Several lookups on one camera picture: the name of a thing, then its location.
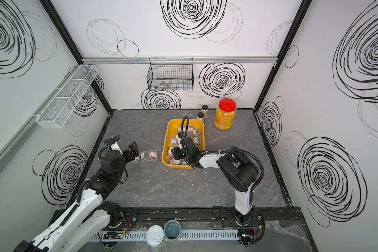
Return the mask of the teal cup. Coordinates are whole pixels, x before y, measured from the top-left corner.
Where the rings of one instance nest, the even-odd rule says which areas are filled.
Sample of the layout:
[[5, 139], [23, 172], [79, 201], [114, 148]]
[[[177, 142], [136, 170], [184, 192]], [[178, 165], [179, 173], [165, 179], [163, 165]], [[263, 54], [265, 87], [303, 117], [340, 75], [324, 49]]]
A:
[[164, 226], [164, 237], [166, 240], [175, 241], [182, 235], [182, 228], [178, 221], [170, 220]]

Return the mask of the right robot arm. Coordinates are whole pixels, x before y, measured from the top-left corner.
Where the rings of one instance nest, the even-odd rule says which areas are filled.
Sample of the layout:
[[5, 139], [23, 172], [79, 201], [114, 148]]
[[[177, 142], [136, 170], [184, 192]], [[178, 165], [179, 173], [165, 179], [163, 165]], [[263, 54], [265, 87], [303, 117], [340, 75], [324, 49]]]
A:
[[235, 189], [234, 218], [245, 226], [251, 221], [253, 193], [264, 177], [264, 167], [255, 155], [235, 146], [228, 150], [199, 150], [192, 138], [183, 133], [176, 135], [178, 146], [171, 152], [177, 160], [185, 159], [192, 169], [220, 169]]

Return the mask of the red lid corn jar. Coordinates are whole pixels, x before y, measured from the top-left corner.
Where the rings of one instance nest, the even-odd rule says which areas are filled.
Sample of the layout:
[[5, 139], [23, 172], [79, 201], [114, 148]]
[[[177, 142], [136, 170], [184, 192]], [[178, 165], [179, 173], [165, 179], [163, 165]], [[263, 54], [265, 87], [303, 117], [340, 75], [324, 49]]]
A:
[[232, 127], [236, 114], [236, 102], [225, 98], [219, 101], [214, 117], [214, 125], [218, 129], [228, 130]]

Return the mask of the white mesh wall shelf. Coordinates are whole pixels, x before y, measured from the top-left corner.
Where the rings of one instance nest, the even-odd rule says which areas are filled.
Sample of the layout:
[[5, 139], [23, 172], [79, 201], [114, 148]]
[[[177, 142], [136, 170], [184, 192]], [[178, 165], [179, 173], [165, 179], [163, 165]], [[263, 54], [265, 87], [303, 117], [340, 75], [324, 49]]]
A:
[[62, 128], [73, 113], [81, 117], [92, 115], [98, 107], [97, 96], [91, 87], [97, 75], [94, 65], [75, 67], [35, 122], [42, 128]]

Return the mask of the yellow plastic tray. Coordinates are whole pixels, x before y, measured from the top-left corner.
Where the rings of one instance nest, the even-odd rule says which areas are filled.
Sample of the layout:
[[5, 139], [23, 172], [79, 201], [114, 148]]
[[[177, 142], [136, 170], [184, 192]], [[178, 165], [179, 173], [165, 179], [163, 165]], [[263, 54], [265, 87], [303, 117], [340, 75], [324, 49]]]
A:
[[[167, 126], [167, 131], [165, 133], [164, 138], [164, 145], [162, 155], [160, 156], [162, 162], [169, 168], [175, 169], [190, 169], [188, 165], [178, 165], [178, 164], [170, 164], [170, 158], [168, 155], [168, 148], [174, 147], [174, 144], [171, 143], [171, 139], [173, 136], [178, 134], [178, 128], [181, 126], [182, 119], [172, 119], [169, 121]], [[198, 148], [200, 150], [205, 150], [205, 127], [204, 123], [197, 120], [197, 119], [189, 119], [189, 126], [194, 127], [200, 130], [200, 143]]]

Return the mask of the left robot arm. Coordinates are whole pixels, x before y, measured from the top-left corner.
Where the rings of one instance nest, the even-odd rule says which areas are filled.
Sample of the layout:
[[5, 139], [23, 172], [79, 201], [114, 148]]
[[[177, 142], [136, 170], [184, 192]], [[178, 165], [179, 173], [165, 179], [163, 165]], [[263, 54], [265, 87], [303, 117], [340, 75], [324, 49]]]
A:
[[123, 182], [126, 165], [139, 156], [137, 143], [118, 149], [118, 136], [110, 138], [99, 151], [100, 169], [84, 181], [74, 203], [32, 241], [21, 241], [16, 252], [77, 252], [106, 227], [118, 228], [125, 220], [120, 205], [106, 198]]

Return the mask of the paper clip box table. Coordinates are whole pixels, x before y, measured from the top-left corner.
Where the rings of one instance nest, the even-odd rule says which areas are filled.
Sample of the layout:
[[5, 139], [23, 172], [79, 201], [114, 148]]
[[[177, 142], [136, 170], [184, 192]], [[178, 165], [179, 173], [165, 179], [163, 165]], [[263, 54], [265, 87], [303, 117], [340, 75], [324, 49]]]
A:
[[157, 161], [159, 159], [158, 150], [150, 150], [149, 151], [149, 160], [150, 161]]

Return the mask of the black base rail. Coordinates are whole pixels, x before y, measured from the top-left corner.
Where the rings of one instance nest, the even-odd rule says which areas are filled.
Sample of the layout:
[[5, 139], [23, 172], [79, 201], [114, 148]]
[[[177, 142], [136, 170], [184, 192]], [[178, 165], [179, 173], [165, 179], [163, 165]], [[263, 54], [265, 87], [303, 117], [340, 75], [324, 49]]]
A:
[[216, 222], [223, 227], [239, 227], [256, 220], [300, 219], [303, 213], [299, 207], [253, 207], [242, 216], [233, 207], [214, 206], [210, 208], [116, 208], [119, 228], [134, 228], [140, 223], [178, 222]]

